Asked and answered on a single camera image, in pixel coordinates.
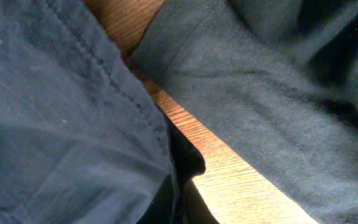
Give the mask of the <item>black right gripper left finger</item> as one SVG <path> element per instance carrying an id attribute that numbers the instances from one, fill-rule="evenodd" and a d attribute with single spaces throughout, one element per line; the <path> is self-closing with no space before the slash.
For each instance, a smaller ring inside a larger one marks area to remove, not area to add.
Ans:
<path id="1" fill-rule="evenodd" d="M 172 180 L 171 175 L 164 178 L 137 224 L 174 224 L 176 196 Z"/>

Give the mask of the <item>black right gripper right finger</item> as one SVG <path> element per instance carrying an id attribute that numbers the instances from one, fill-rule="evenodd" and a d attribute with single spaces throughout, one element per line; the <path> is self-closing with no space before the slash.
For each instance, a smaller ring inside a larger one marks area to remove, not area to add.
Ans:
<path id="1" fill-rule="evenodd" d="M 192 180 L 185 186 L 184 199 L 187 224 L 219 224 Z"/>

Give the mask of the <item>navy blue shorts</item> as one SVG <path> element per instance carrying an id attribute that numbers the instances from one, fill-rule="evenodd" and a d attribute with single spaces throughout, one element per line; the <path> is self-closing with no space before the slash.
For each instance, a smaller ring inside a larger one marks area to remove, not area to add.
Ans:
<path id="1" fill-rule="evenodd" d="M 0 1 L 0 223 L 174 223 L 205 170 L 82 1 Z"/>

